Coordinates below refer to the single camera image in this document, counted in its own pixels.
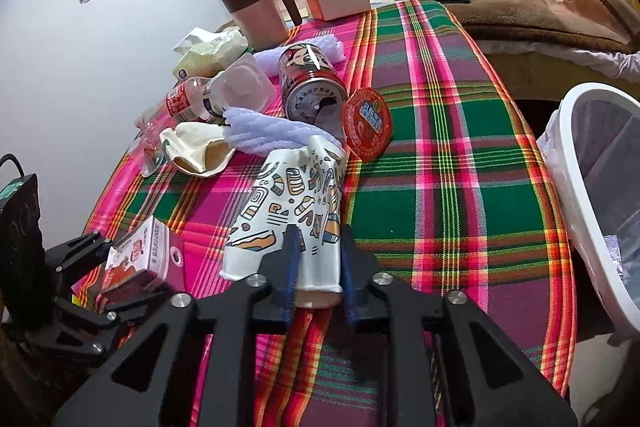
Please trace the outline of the patterned paper cup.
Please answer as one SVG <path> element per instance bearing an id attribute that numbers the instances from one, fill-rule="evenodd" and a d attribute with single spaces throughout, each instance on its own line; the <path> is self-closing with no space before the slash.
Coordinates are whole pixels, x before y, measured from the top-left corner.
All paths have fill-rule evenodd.
<path id="1" fill-rule="evenodd" d="M 283 246 L 285 229 L 295 225 L 302 247 L 295 306 L 338 305 L 345 168 L 344 150 L 318 134 L 303 147 L 269 153 L 231 225 L 220 276 L 235 282 L 257 272 L 262 258 Z"/>

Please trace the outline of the red foil lid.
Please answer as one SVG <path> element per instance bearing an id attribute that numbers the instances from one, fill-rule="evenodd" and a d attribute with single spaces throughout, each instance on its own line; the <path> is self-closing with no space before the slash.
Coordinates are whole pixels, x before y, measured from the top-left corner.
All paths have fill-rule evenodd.
<path id="1" fill-rule="evenodd" d="M 371 88 L 357 89 L 342 109 L 345 142 L 363 162 L 379 158 L 390 145 L 393 118 L 382 95 Z"/>

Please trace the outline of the tissue pack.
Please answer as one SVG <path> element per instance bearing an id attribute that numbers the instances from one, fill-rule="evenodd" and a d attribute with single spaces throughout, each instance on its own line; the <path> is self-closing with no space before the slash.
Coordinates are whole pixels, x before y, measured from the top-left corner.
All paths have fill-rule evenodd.
<path id="1" fill-rule="evenodd" d="M 248 41 L 239 28 L 210 32 L 195 27 L 175 47 L 180 60 L 172 73 L 179 80 L 191 77 L 215 77 L 248 49 Z"/>

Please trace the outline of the white trash bin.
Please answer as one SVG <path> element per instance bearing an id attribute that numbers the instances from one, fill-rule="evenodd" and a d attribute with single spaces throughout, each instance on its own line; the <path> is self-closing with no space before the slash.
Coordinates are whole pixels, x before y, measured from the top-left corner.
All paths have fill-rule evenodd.
<path id="1" fill-rule="evenodd" d="M 570 89 L 537 140 L 570 243 L 612 323 L 608 343 L 639 338 L 639 102 L 604 83 Z M 605 235 L 620 242 L 626 280 Z"/>

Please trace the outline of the red white snack box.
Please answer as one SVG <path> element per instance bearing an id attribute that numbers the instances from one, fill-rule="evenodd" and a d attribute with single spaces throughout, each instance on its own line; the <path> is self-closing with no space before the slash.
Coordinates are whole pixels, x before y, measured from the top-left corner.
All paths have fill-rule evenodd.
<path id="1" fill-rule="evenodd" d="M 169 247 L 167 225 L 146 219 L 108 252 L 102 294 L 117 300 L 160 288 L 168 274 Z"/>

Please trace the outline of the purple milk carton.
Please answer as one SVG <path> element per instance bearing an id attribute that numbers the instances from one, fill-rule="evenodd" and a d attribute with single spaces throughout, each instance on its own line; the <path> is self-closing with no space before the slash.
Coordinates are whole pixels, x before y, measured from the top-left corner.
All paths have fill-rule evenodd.
<path id="1" fill-rule="evenodd" d="M 604 243 L 606 248 L 608 248 L 608 254 L 610 255 L 618 277 L 622 281 L 626 280 L 627 272 L 624 267 L 623 256 L 622 251 L 620 250 L 620 242 L 618 241 L 618 237 L 615 234 L 605 235 Z"/>

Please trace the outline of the plaid pink green tablecloth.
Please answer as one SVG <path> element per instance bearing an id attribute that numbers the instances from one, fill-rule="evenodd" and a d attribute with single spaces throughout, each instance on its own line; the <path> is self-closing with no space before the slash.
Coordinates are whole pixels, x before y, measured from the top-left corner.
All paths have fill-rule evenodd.
<path id="1" fill-rule="evenodd" d="M 419 291 L 463 289 L 566 395 L 576 298 L 560 205 L 533 132 L 454 8 L 398 1 L 292 32 L 340 39 L 338 75 L 382 94 L 393 117 L 380 158 L 348 160 L 342 221 Z M 154 215 L 183 238 L 188 291 L 220 293 L 224 243 L 262 162 L 236 153 L 213 179 L 165 164 L 145 180 L 125 156 L 86 230 L 115 239 Z M 287 336 L 258 337 L 256 426 L 380 425 L 382 339 L 347 339 L 334 310 L 298 310 Z"/>

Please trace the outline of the red drink can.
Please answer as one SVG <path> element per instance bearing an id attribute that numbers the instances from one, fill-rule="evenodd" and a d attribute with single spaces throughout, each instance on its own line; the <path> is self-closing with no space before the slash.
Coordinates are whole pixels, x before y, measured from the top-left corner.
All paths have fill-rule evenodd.
<path id="1" fill-rule="evenodd" d="M 279 80 L 282 107 L 289 120 L 313 124 L 322 108 L 347 100 L 343 80 L 325 62 L 285 66 Z"/>

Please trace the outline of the clear plastic bottle red label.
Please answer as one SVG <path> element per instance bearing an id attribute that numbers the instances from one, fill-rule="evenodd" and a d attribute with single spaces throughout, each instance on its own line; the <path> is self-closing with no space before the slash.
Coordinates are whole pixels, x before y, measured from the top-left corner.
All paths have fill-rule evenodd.
<path id="1" fill-rule="evenodd" d="M 134 123 L 146 139 L 157 142 L 160 132 L 182 122 L 212 122 L 204 98 L 210 79 L 191 77 L 173 87 L 158 103 L 147 109 Z"/>

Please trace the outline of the bed with brown blanket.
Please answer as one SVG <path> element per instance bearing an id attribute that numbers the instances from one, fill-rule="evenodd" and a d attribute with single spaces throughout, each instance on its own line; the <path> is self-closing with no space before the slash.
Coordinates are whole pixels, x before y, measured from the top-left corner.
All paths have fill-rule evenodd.
<path id="1" fill-rule="evenodd" d="M 639 10 L 630 0 L 468 0 L 451 9 L 491 53 L 547 54 L 608 78 L 639 80 Z"/>

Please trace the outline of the brown white travel mug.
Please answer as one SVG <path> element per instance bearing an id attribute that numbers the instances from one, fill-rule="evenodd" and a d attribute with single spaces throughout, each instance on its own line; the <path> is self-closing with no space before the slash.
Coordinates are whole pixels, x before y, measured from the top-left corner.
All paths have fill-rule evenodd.
<path id="1" fill-rule="evenodd" d="M 295 0 L 280 0 L 295 26 L 303 17 Z M 288 40 L 288 26 L 281 15 L 277 0 L 221 0 L 236 26 L 256 51 L 280 46 Z"/>

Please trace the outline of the beige paper bag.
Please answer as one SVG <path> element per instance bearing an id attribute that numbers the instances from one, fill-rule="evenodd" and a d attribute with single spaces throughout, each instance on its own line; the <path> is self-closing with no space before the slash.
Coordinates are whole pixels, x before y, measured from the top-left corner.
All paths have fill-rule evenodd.
<path id="1" fill-rule="evenodd" d="M 213 178 L 226 169 L 235 149 L 224 139 L 218 124 L 182 122 L 160 132 L 168 160 L 180 172 L 197 178 Z"/>

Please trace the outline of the clear plastic cup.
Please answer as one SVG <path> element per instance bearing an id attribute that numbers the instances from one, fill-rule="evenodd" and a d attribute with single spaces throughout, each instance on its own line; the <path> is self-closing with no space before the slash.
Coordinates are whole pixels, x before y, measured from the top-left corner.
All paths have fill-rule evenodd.
<path id="1" fill-rule="evenodd" d="M 160 134 L 153 128 L 139 126 L 138 134 L 131 143 L 128 154 L 140 168 L 143 178 L 149 178 L 163 164 L 165 153 Z"/>

